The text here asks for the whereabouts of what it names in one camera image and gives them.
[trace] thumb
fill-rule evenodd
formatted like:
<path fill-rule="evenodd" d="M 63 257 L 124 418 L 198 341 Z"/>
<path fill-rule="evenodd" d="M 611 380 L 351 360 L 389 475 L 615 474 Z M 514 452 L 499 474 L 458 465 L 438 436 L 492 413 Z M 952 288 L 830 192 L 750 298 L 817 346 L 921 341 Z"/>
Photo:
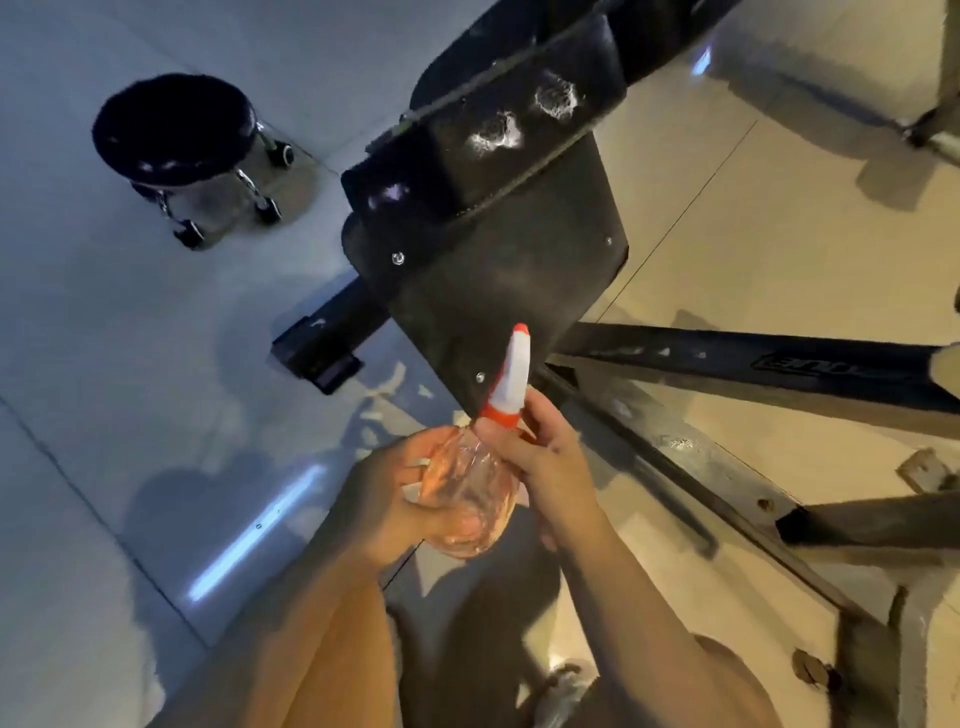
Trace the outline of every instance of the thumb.
<path fill-rule="evenodd" d="M 473 430 L 480 441 L 495 454 L 526 473 L 533 471 L 536 460 L 540 457 L 540 451 L 543 450 L 540 446 L 523 440 L 516 430 L 507 429 L 486 417 L 477 420 Z"/>
<path fill-rule="evenodd" d="M 472 508 L 465 504 L 448 508 L 436 508 L 419 503 L 402 501 L 406 516 L 416 529 L 419 538 L 443 541 L 465 541 L 480 535 L 483 522 Z"/>

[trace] person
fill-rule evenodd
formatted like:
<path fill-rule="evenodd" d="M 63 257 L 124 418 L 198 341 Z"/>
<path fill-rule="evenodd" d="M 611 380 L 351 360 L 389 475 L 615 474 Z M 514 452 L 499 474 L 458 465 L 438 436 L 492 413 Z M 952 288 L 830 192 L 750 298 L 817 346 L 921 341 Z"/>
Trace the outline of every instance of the person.
<path fill-rule="evenodd" d="M 775 728 L 769 697 L 728 649 L 691 634 L 601 509 L 579 438 L 530 389 L 521 437 L 478 437 L 518 470 L 544 542 L 558 553 L 599 679 L 572 722 L 643 728 Z M 151 728 L 393 728 L 396 672 L 379 572 L 428 536 L 477 527 L 400 489 L 452 433 L 439 427 L 375 451 L 348 476 L 304 552 L 241 611 Z M 593 716 L 585 717 L 591 710 Z"/>

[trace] hand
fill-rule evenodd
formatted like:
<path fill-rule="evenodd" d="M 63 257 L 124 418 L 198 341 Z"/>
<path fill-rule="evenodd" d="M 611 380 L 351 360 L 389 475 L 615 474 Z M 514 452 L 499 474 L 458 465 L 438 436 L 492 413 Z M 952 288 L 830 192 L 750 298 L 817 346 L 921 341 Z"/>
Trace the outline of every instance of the hand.
<path fill-rule="evenodd" d="M 378 570 L 425 538 L 462 537 L 477 532 L 476 514 L 454 508 L 428 508 L 409 502 L 401 488 L 420 482 L 419 461 L 448 440 L 456 427 L 435 427 L 375 450 L 350 471 L 324 521 Z"/>
<path fill-rule="evenodd" d="M 549 535 L 556 546 L 569 546 L 606 521 L 587 459 L 576 430 L 533 387 L 527 389 L 523 419 L 535 443 L 485 418 L 477 421 L 474 431 L 494 453 L 521 470 L 531 506 L 546 522 Z"/>

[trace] person's left hand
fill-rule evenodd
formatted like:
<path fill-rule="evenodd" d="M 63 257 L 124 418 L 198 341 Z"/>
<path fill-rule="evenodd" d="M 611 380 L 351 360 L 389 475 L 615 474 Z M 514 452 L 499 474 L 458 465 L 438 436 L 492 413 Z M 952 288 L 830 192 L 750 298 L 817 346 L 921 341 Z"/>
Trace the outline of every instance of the person's left hand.
<path fill-rule="evenodd" d="M 420 482 L 424 470 L 420 461 L 456 431 L 453 426 L 434 427 L 372 452 L 350 471 L 324 526 L 334 527 L 377 569 L 392 564 L 422 539 L 462 538 L 479 531 L 475 513 L 417 505 L 400 490 Z"/>

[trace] forearm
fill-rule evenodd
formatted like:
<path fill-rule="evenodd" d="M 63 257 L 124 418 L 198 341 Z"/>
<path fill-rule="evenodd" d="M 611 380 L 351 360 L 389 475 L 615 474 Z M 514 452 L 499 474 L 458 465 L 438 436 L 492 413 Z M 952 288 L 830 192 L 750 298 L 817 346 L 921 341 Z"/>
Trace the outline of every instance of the forearm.
<path fill-rule="evenodd" d="M 623 723 L 748 728 L 707 656 L 606 517 L 561 548 L 564 574 Z"/>
<path fill-rule="evenodd" d="M 375 569 L 311 544 L 243 609 L 151 728 L 280 728 L 343 595 Z"/>

